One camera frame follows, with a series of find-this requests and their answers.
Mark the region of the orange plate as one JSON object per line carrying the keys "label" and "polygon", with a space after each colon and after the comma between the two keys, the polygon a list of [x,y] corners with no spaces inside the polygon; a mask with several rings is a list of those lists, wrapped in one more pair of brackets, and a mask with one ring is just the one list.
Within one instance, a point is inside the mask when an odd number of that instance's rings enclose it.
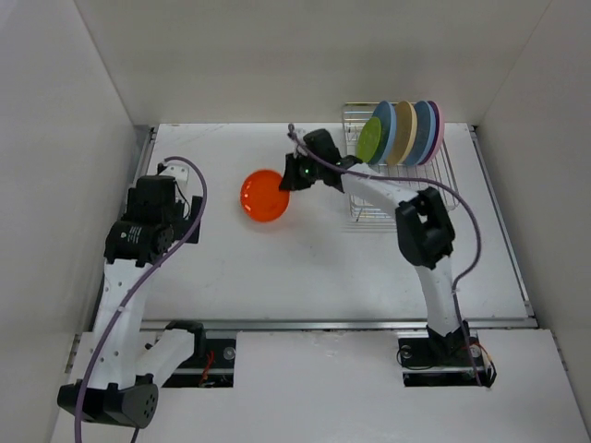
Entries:
{"label": "orange plate", "polygon": [[262,169],[250,174],[240,190],[240,205],[254,222],[274,222],[287,210],[290,194],[279,188],[282,176]]}

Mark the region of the green plate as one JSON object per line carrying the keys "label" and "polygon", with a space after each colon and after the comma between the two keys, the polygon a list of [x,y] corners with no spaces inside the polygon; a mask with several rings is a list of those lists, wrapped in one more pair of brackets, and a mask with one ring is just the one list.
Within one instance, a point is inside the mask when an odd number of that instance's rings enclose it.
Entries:
{"label": "green plate", "polygon": [[381,156],[381,121],[370,117],[364,124],[356,143],[356,156],[362,162],[375,164]]}

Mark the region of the light blue plate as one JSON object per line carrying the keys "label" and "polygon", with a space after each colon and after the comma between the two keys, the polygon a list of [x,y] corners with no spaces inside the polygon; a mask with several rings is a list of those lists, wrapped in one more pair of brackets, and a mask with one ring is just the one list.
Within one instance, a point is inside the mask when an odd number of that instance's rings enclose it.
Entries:
{"label": "light blue plate", "polygon": [[385,163],[392,150],[396,133],[396,112],[391,102],[382,101],[376,106],[372,116],[380,120],[381,132],[378,148],[370,163],[381,164]]}

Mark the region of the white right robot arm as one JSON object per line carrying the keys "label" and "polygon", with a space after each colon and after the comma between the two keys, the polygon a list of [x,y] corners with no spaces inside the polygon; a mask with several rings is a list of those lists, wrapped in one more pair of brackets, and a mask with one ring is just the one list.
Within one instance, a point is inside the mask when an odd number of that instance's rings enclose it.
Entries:
{"label": "white right robot arm", "polygon": [[415,191],[397,185],[359,158],[342,156],[324,128],[300,138],[290,124],[287,136],[295,149],[285,156],[279,188],[301,191],[321,181],[393,217],[398,248],[415,268],[426,303],[428,365],[470,365],[469,329],[452,283],[455,231],[439,190],[428,186]]}

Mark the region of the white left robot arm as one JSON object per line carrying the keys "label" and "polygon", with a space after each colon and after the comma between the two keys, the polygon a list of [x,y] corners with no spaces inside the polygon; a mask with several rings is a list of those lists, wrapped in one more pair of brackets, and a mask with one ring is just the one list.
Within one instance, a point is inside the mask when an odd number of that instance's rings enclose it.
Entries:
{"label": "white left robot arm", "polygon": [[146,273],[175,245],[199,240],[203,198],[186,198],[188,169],[143,175],[127,191],[124,214],[105,240],[103,295],[92,329],[90,362],[81,379],[60,387],[58,406],[86,423],[144,429],[159,389],[181,364],[206,357],[200,323],[174,320],[160,342],[139,356],[140,328],[150,293]]}

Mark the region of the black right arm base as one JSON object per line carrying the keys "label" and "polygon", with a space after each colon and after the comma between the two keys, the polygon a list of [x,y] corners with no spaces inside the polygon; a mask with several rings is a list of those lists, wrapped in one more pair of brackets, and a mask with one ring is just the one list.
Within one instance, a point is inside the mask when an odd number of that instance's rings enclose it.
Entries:
{"label": "black right arm base", "polygon": [[496,381],[497,368],[475,336],[470,337],[470,353],[476,367],[470,363],[464,344],[450,356],[437,355],[428,337],[402,337],[398,344],[396,359],[406,388],[491,388]]}

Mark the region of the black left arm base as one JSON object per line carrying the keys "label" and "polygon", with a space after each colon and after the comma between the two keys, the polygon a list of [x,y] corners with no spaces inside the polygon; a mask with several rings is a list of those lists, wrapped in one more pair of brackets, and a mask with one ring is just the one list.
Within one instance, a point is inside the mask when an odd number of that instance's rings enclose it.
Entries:
{"label": "black left arm base", "polygon": [[164,382],[168,389],[225,389],[234,386],[235,338],[207,339],[205,353],[192,355]]}

